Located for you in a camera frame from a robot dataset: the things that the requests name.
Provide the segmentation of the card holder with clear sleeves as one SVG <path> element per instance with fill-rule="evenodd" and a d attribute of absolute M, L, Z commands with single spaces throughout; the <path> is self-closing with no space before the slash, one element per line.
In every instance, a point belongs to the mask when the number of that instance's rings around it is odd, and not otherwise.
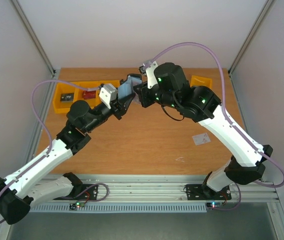
<path fill-rule="evenodd" d="M 140 74 L 130 73 L 127 75 L 126 80 L 121 81 L 120 86 L 117 88 L 118 90 L 118 99 L 122 99 L 132 93 L 135 94 L 133 98 L 133 102 L 140 104 L 139 97 L 135 93 L 133 87 L 142 83 L 142 77 Z"/>

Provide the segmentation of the white card with red pattern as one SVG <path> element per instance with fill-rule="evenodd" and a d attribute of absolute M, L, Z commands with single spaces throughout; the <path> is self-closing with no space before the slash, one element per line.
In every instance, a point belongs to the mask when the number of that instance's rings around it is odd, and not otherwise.
<path fill-rule="evenodd" d="M 194 135 L 192 139 L 196 146 L 211 142 L 210 137 L 207 133 L 201 133 L 198 135 Z"/>

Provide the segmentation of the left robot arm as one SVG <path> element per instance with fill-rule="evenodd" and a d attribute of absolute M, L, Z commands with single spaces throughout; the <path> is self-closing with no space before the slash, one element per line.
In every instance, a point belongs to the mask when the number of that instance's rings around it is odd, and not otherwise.
<path fill-rule="evenodd" d="M 79 198 L 84 192 L 83 183 L 71 172 L 46 184 L 37 183 L 56 166 L 78 153 L 91 140 L 88 134 L 110 116 L 120 120 L 134 96 L 132 93 L 95 108 L 90 108 L 84 100 L 74 102 L 67 113 L 65 127 L 47 149 L 16 172 L 0 177 L 0 214 L 3 220 L 13 225 L 36 205 L 57 198 Z"/>

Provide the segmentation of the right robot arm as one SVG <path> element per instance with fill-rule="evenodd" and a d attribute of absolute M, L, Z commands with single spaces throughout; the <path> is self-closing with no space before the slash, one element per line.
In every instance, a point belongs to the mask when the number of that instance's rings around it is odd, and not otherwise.
<path fill-rule="evenodd" d="M 147 81 L 133 87 L 144 108 L 154 103 L 176 109 L 213 133 L 232 153 L 226 165 L 210 172 L 200 193 L 212 199 L 220 191 L 237 183 L 247 185 L 260 179 L 263 162 L 271 156 L 270 145 L 256 143 L 234 119 L 222 110 L 220 98 L 206 86 L 191 86 L 181 66 L 167 62 L 146 70 Z"/>

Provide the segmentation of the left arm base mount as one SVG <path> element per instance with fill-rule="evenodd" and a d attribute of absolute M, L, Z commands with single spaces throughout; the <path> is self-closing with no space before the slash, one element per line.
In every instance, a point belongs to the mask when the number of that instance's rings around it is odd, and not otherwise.
<path fill-rule="evenodd" d="M 93 184 L 84 184 L 75 174 L 72 172 L 63 174 L 71 181 L 72 189 L 66 196 L 55 198 L 54 200 L 96 200 L 98 186 Z"/>

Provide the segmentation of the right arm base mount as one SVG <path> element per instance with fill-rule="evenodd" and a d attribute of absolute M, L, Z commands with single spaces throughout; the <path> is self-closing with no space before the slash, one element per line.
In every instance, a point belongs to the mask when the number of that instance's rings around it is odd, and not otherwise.
<path fill-rule="evenodd" d="M 189 201 L 197 200 L 231 200 L 231 193 L 229 191 L 229 186 L 225 186 L 221 191 L 214 191 L 207 186 L 207 180 L 210 177 L 212 172 L 210 172 L 202 184 L 186 184 L 183 188 L 183 191 L 186 193 L 187 199 Z"/>

